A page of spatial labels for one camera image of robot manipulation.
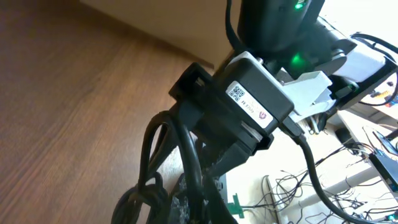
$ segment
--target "sticker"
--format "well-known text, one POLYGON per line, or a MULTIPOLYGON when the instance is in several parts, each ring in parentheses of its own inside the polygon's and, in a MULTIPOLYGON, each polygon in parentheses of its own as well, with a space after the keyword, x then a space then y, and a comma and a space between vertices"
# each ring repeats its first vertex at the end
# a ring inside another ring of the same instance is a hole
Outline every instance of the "sticker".
POLYGON ((266 128, 274 119, 261 104, 237 81, 225 91, 261 128, 266 128))

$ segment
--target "brown wooden surface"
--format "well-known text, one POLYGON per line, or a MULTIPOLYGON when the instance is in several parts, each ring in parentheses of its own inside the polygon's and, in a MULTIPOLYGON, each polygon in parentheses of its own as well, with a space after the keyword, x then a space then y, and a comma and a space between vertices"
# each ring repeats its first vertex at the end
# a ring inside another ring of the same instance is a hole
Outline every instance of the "brown wooden surface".
POLYGON ((0 3, 0 223, 110 223, 195 59, 75 1, 26 2, 0 3))

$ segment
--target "beige panel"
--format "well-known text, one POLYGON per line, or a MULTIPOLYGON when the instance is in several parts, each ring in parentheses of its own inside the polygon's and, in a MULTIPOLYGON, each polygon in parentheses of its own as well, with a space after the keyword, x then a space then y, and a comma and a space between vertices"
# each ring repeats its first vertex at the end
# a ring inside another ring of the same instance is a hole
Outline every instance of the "beige panel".
MULTIPOLYGON (((231 50, 224 28, 226 0, 81 1, 216 66, 231 50)), ((240 4, 233 1, 235 27, 240 4)))

